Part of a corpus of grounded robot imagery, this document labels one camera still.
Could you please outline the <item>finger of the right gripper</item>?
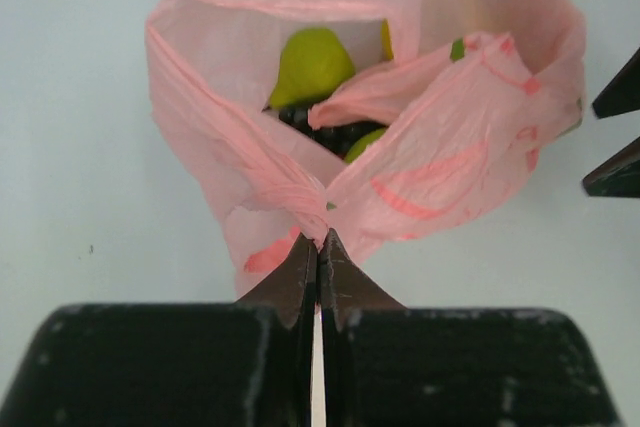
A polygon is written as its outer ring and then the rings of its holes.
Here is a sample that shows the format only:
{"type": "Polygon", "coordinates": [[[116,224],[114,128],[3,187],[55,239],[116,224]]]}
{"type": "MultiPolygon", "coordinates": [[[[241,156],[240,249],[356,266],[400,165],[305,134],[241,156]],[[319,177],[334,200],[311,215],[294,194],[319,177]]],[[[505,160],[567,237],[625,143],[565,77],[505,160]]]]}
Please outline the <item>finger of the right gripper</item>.
{"type": "Polygon", "coordinates": [[[591,171],[582,180],[590,197],[638,198],[639,144],[636,138],[621,151],[591,171]]]}
{"type": "Polygon", "coordinates": [[[592,109],[598,119],[635,112],[639,110],[639,96],[640,50],[637,49],[596,97],[592,103],[592,109]]]}

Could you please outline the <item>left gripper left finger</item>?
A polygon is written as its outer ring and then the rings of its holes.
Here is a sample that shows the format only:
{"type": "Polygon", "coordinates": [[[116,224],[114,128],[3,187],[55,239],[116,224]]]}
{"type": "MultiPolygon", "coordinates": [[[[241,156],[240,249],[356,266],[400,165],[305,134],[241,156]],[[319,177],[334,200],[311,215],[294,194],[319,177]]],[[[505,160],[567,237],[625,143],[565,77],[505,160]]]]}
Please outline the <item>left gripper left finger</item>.
{"type": "Polygon", "coordinates": [[[317,249],[304,237],[232,303],[53,311],[1,407],[5,426],[307,426],[317,249]]]}

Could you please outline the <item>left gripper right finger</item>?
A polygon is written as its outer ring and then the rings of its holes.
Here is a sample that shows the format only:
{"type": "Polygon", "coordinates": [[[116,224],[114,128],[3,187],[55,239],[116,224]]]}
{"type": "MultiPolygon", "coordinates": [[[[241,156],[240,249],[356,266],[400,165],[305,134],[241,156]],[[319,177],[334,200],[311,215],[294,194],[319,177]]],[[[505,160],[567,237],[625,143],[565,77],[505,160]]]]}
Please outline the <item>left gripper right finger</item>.
{"type": "Polygon", "coordinates": [[[539,308],[409,308],[330,231],[319,255],[330,426],[618,426],[573,320],[539,308]]]}

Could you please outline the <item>pink plastic bag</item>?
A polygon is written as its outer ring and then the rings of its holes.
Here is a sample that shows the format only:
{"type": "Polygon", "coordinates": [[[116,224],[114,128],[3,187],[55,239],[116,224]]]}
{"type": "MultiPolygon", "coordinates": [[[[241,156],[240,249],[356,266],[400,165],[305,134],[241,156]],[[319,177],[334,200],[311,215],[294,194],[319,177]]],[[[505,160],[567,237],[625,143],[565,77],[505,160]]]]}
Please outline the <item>pink plastic bag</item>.
{"type": "Polygon", "coordinates": [[[161,0],[145,44],[153,118],[221,224],[238,294],[299,235],[335,230],[361,262],[495,209],[583,115],[571,0],[161,0]],[[351,164],[265,111],[284,42],[310,25],[359,65],[312,126],[387,126],[351,164]]]}

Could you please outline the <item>green fake apple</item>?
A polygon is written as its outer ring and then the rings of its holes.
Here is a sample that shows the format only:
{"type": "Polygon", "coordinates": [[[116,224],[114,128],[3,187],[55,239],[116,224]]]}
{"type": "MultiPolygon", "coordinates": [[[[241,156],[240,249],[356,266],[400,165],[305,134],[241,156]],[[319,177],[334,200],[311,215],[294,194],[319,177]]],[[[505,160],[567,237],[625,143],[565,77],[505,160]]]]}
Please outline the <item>green fake apple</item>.
{"type": "Polygon", "coordinates": [[[358,139],[347,151],[344,156],[344,161],[347,164],[352,163],[356,160],[366,149],[372,144],[375,143],[380,137],[382,137],[387,131],[386,127],[376,129],[370,133],[367,133],[360,139],[358,139]]]}

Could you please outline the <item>yellow fake mango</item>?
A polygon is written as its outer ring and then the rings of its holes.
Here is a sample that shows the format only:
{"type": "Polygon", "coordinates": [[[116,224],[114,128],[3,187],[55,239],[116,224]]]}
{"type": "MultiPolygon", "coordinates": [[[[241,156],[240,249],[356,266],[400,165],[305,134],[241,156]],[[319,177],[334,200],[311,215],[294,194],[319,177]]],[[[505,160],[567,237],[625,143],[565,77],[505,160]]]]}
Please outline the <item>yellow fake mango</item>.
{"type": "Polygon", "coordinates": [[[380,37],[385,60],[392,61],[394,59],[394,52],[391,41],[390,26],[387,19],[385,19],[381,24],[380,37]]]}

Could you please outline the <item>green fake pear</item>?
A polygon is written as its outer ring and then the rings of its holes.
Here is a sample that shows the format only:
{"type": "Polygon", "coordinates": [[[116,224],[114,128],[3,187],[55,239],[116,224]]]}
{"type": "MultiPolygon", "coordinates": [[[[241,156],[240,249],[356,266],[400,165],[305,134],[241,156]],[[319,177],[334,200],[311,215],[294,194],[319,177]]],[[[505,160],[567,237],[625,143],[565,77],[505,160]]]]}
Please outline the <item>green fake pear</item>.
{"type": "Polygon", "coordinates": [[[334,31],[326,27],[301,29],[288,38],[281,51],[268,105],[281,110],[326,99],[355,74],[354,62],[334,31]]]}

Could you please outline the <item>dark fake grapes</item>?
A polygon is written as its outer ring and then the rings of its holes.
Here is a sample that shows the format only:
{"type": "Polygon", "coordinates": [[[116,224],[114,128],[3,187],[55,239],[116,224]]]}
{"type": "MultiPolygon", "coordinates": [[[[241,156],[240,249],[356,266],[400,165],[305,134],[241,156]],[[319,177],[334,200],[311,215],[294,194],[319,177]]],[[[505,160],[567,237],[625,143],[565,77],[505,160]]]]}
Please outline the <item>dark fake grapes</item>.
{"type": "Polygon", "coordinates": [[[345,125],[314,129],[309,124],[309,110],[309,106],[285,107],[277,111],[275,116],[279,121],[342,158],[361,138],[374,131],[387,128],[386,125],[374,121],[357,121],[345,125]]]}

